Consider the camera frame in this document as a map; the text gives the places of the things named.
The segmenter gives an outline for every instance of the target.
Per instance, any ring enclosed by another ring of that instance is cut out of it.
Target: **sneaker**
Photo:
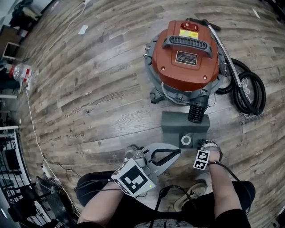
[[[192,185],[189,188],[187,193],[190,195],[190,198],[193,200],[193,199],[197,199],[198,197],[204,195],[206,190],[207,190],[206,182],[204,180],[198,180],[198,182],[196,184]],[[173,205],[174,210],[176,212],[182,211],[183,205],[188,201],[189,201],[189,199],[188,199],[187,195],[182,196],[181,198],[179,198],[174,203],[174,205]]]

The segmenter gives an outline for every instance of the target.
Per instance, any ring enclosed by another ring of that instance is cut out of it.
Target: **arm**
[[[100,191],[84,207],[77,223],[93,222],[106,227],[113,217],[124,193],[116,183],[108,183],[105,189],[119,189]]]
[[[220,153],[211,151],[209,161],[219,161]],[[227,171],[217,164],[209,165],[215,198],[215,218],[223,212],[241,209],[240,200],[232,185]]]

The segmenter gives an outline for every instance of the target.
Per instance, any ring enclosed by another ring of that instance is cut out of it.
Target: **shop vacuum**
[[[168,99],[190,106],[189,113],[163,112],[163,142],[180,148],[198,147],[210,127],[209,96],[233,91],[234,103],[245,113],[260,115],[266,102],[262,80],[242,62],[231,59],[216,31],[220,27],[207,20],[174,20],[147,44],[144,54],[147,74],[154,84],[151,103]],[[243,72],[238,74],[236,67]],[[229,86],[220,88],[225,77]],[[252,83],[253,101],[244,92],[243,79]]]

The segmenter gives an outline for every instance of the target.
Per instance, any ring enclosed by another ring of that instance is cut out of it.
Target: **vacuum label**
[[[196,66],[197,65],[197,55],[187,52],[177,51],[176,62]]]
[[[180,37],[188,37],[188,38],[192,38],[192,39],[197,40],[199,37],[199,33],[181,29],[179,32],[179,36]]]

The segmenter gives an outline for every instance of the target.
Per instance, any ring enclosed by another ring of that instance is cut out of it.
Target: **white cable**
[[[214,105],[215,105],[215,103],[216,103],[216,94],[214,93],[214,98],[215,98],[215,101],[214,101],[214,104],[213,105],[209,105],[209,102],[210,102],[210,99],[209,99],[209,101],[208,101],[208,107],[213,107]]]
[[[249,98],[250,89],[248,88],[248,79],[246,77],[241,81],[241,85],[242,85],[242,88],[244,90],[244,94],[245,94],[246,98],[250,102],[250,98]],[[251,113],[249,113],[249,114],[243,113],[243,115],[246,119],[251,117]]]
[[[33,126],[33,131],[34,131],[34,133],[35,133],[35,137],[36,137],[36,143],[37,143],[37,146],[39,147],[39,149],[40,149],[40,152],[41,152],[41,156],[43,157],[43,159],[44,159],[44,161],[45,161],[45,163],[48,165],[48,167],[49,167],[49,169],[50,169],[50,171],[52,172],[52,174],[54,175],[54,178],[55,179],[58,179],[57,178],[57,176],[54,174],[54,172],[52,171],[52,169],[51,169],[51,167],[49,166],[49,163],[47,162],[47,160],[45,159],[45,157],[44,157],[44,154],[43,154],[43,152],[41,151],[41,147],[40,147],[40,145],[39,145],[39,142],[38,142],[38,140],[37,140],[37,134],[36,134],[36,131],[35,131],[35,126],[34,126],[34,122],[33,122],[33,118],[32,118],[32,112],[31,112],[31,106],[30,106],[30,101],[29,101],[29,94],[28,94],[28,90],[27,90],[27,88],[26,88],[26,94],[27,94],[27,97],[28,97],[28,108],[29,108],[29,111],[30,111],[30,117],[31,117],[31,122],[32,122],[32,126]],[[67,197],[68,197],[68,199],[70,200],[70,202],[71,202],[71,206],[72,206],[72,210],[74,211],[74,208],[73,208],[73,206],[75,207],[75,209],[76,209],[76,211],[78,212],[78,214],[80,214],[80,212],[78,211],[78,209],[77,209],[77,207],[76,207],[76,205],[73,203],[73,201],[71,200],[71,198],[70,198],[70,196],[69,196],[69,194],[67,193],[67,191],[63,188],[63,186],[59,186],[57,183],[55,183],[59,188],[61,188],[63,191],[65,191],[65,193],[66,193],[66,195],[67,195]]]
[[[80,13],[77,17],[75,17],[75,18],[70,22],[70,24],[66,27],[66,29],[63,31],[63,33],[54,41],[54,43],[49,47],[49,49],[46,50],[46,52],[42,55],[42,57],[45,56],[47,52],[49,52],[49,50],[54,46],[54,44],[55,44],[56,42],[58,42],[58,40],[59,40],[59,39],[63,36],[63,34],[68,30],[68,28],[70,27],[70,25],[71,25],[77,18],[79,18],[79,17],[81,16],[81,14],[84,12],[85,8],[86,8],[86,4],[84,4],[84,8],[83,8],[83,10],[81,11],[81,13]]]
[[[46,161],[46,159],[45,159],[45,157],[44,157],[44,154],[43,154],[43,152],[41,151],[41,147],[40,147],[40,145],[39,145],[39,142],[38,142],[38,140],[37,140],[37,134],[36,134],[35,126],[34,126],[34,121],[33,121],[33,118],[32,118],[32,112],[31,112],[31,106],[30,106],[29,94],[28,94],[28,90],[27,90],[27,88],[26,88],[26,94],[27,94],[27,97],[28,97],[28,108],[29,108],[29,111],[30,111],[30,117],[31,117],[31,122],[32,122],[33,131],[34,131],[34,133],[35,133],[35,137],[36,137],[36,143],[37,143],[37,146],[38,146],[38,147],[39,147],[39,149],[40,149],[41,156],[43,157],[43,159],[44,159],[45,163],[47,164],[47,166],[49,167],[50,171],[52,172],[52,174],[53,174],[53,175],[54,175],[54,177],[56,178],[56,176],[55,176],[54,172],[52,171],[52,169],[50,168],[50,166],[49,166],[48,162]]]
[[[59,186],[56,182],[54,182],[52,179],[50,179],[50,181],[53,182],[53,183],[55,183],[61,190],[63,190],[63,191],[66,193],[68,199],[69,199],[70,202],[71,202],[71,206],[72,206],[72,211],[73,211],[73,213],[74,213],[77,217],[79,217],[80,212],[79,212],[78,209],[76,208],[75,204],[72,202],[72,200],[71,200],[70,196],[68,195],[67,191],[66,191],[63,187],[60,187],[60,186]],[[78,213],[79,215],[74,212],[73,206],[75,207],[75,209],[76,209],[76,211],[77,211],[77,213]]]
[[[172,97],[170,97],[165,88],[164,88],[164,83],[162,82],[161,83],[161,89],[162,89],[162,92],[164,94],[164,96],[166,96],[169,100],[171,100],[173,103],[177,104],[177,105],[190,105],[190,102],[177,102],[176,100],[174,100]]]

